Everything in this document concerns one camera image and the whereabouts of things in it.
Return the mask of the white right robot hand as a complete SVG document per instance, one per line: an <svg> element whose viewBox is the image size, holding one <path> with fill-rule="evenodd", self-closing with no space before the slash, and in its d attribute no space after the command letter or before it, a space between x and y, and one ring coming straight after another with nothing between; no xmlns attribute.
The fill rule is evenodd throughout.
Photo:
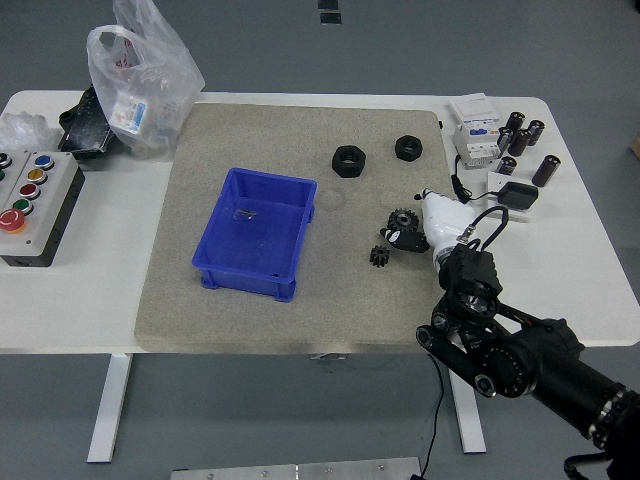
<svg viewBox="0 0 640 480"><path fill-rule="evenodd" d="M422 220L413 212L394 211L381 236L394 248L414 253L432 253L434 268L440 267L459 243L475 215L471 206L446 195L423 189L414 198L421 202Z"/></svg>

